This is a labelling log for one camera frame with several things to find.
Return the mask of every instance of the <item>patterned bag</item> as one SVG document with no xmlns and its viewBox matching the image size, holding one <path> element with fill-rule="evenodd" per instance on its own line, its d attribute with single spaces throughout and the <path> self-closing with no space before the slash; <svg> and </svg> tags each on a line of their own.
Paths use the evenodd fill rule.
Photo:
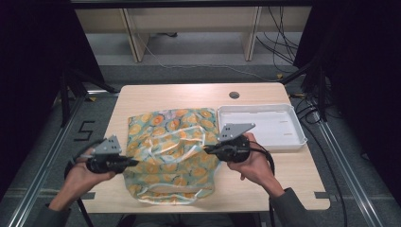
<svg viewBox="0 0 401 227">
<path fill-rule="evenodd" d="M 133 197 L 152 204 L 189 204 L 214 191 L 219 160 L 203 151 L 218 140 L 215 111 L 179 109 L 129 118 L 127 156 L 141 161 L 124 172 Z"/>
</svg>

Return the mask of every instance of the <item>white tray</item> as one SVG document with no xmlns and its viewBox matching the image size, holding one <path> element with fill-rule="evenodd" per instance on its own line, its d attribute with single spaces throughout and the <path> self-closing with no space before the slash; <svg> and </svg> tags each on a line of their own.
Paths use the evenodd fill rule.
<svg viewBox="0 0 401 227">
<path fill-rule="evenodd" d="M 249 132 L 267 150 L 296 150 L 307 141 L 294 108 L 288 104 L 221 106 L 219 129 L 227 123 L 254 123 Z"/>
</svg>

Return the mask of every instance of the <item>human arm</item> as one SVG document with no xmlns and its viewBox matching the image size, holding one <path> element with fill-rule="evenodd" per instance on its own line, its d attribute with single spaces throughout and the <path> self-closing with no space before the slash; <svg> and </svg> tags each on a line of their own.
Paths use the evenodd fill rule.
<svg viewBox="0 0 401 227">
<path fill-rule="evenodd" d="M 77 160 L 78 163 L 71 168 L 58 195 L 42 208 L 32 226 L 65 226 L 71 204 L 98 183 L 115 176 L 114 172 L 95 174 L 88 170 L 85 161 L 81 158 Z"/>
<path fill-rule="evenodd" d="M 252 133 L 244 135 L 250 140 L 251 148 L 261 149 Z M 283 226 L 316 226 L 294 191 L 291 188 L 284 190 L 274 177 L 265 154 L 251 152 L 250 157 L 244 162 L 227 163 L 227 165 L 231 170 L 241 173 L 241 181 L 247 178 L 268 192 L 271 205 Z"/>
</svg>

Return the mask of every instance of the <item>metal frame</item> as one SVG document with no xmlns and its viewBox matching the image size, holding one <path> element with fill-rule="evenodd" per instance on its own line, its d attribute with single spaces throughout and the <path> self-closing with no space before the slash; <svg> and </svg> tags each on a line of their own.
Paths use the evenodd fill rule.
<svg viewBox="0 0 401 227">
<path fill-rule="evenodd" d="M 201 7 L 306 7 L 316 3 L 338 3 L 344 0 L 38 0 L 35 6 L 70 7 L 73 9 L 124 8 L 201 8 Z"/>
<path fill-rule="evenodd" d="M 64 127 L 61 127 L 53 145 L 47 152 L 47 155 L 44 158 L 44 162 L 42 163 L 38 173 L 36 174 L 35 179 L 31 183 L 29 189 L 26 191 L 17 208 L 15 209 L 14 214 L 9 221 L 8 227 L 24 226 L 30 210 L 32 209 L 33 204 L 38 198 L 41 188 L 44 185 L 44 182 L 49 174 L 49 169 L 53 166 L 54 160 L 59 155 L 66 135 L 70 131 L 72 123 L 74 122 L 74 118 L 84 100 L 85 97 L 78 97 L 76 99 L 76 103 L 74 103 L 74 106 L 72 108 L 70 119 L 67 121 Z"/>
<path fill-rule="evenodd" d="M 314 117 L 316 120 L 320 119 L 319 113 L 315 112 Z M 372 201 L 368 197 L 365 189 L 363 189 L 359 180 L 357 179 L 357 175 L 354 170 L 351 168 L 350 163 L 345 157 L 339 143 L 336 140 L 333 132 L 330 130 L 327 122 L 321 122 L 319 124 L 320 130 L 326 141 L 327 145 L 330 147 L 330 150 L 333 154 L 334 160 L 337 165 L 339 165 L 340 172 L 344 177 L 351 193 L 353 194 L 357 205 L 366 220 L 366 223 L 371 226 L 384 226 L 383 221 L 381 220 L 380 215 L 377 213 L 375 206 Z"/>
</svg>

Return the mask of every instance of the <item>metal rail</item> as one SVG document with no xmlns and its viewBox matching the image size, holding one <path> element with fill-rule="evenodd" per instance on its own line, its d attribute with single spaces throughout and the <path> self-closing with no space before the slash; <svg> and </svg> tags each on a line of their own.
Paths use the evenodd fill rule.
<svg viewBox="0 0 401 227">
<path fill-rule="evenodd" d="M 314 113 L 316 119 L 319 118 L 318 113 Z M 339 169 L 344 177 L 345 181 L 348 184 L 348 187 L 353 194 L 357 205 L 359 206 L 362 215 L 365 217 L 365 220 L 369 226 L 384 226 L 379 214 L 376 212 L 374 205 L 372 204 L 370 198 L 368 197 L 367 193 L 363 189 L 362 185 L 360 184 L 354 170 L 351 168 L 347 158 L 345 157 L 339 143 L 336 140 L 333 132 L 330 130 L 327 122 L 322 122 L 320 124 L 320 130 L 323 134 L 325 141 L 327 142 L 330 150 L 333 153 L 333 157 L 336 160 L 337 164 L 339 165 Z"/>
<path fill-rule="evenodd" d="M 21 199 L 20 203 L 18 204 L 17 208 L 12 215 L 8 227 L 19 227 L 23 226 L 26 222 L 27 216 L 29 215 L 30 210 L 33 207 L 38 195 L 41 191 L 41 188 L 46 180 L 49 170 L 52 167 L 54 160 L 57 158 L 61 147 L 65 141 L 65 137 L 70 131 L 71 125 L 74 121 L 74 117 L 77 114 L 80 106 L 84 102 L 85 97 L 78 97 L 74 106 L 71 111 L 71 117 L 68 122 L 62 127 L 51 146 L 50 150 L 47 152 L 46 157 L 44 158 L 44 162 L 42 163 L 38 173 L 36 174 L 32 184 L 30 185 L 29 189 Z"/>
</svg>

